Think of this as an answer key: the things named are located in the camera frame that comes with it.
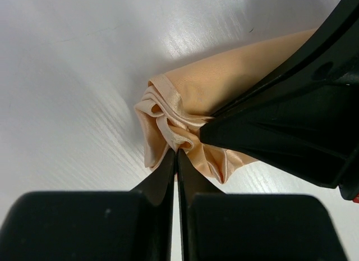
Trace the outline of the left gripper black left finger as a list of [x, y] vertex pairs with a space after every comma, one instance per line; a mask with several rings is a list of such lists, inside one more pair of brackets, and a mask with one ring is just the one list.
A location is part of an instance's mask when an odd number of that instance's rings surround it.
[[176, 154], [130, 191], [35, 191], [1, 227], [2, 260], [170, 260]]

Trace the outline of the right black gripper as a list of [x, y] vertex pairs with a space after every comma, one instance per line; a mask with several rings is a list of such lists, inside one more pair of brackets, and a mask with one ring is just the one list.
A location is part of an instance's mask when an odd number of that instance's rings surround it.
[[358, 196], [358, 87], [265, 91], [202, 127], [203, 143], [244, 153], [312, 184]]

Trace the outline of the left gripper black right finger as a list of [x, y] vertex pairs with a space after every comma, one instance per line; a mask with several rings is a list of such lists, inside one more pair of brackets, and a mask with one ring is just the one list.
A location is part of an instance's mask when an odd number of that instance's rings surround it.
[[313, 196], [226, 194], [176, 155], [183, 260], [346, 260]]

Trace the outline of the peach cloth napkin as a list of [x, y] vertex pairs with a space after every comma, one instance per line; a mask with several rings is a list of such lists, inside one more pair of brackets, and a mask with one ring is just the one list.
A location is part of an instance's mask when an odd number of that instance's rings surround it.
[[313, 33], [235, 48], [152, 77], [135, 105], [144, 133], [145, 167], [155, 170], [168, 150], [182, 149], [199, 172], [224, 184], [236, 169], [252, 163], [248, 155], [202, 143], [200, 128], [290, 58]]

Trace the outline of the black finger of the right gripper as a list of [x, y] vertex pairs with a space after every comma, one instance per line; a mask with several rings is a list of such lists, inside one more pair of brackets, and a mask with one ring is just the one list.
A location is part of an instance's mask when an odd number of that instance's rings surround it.
[[301, 71], [337, 42], [357, 20], [358, 0], [340, 0], [322, 25], [289, 59], [249, 90], [218, 109], [213, 116], [221, 116], [236, 105]]

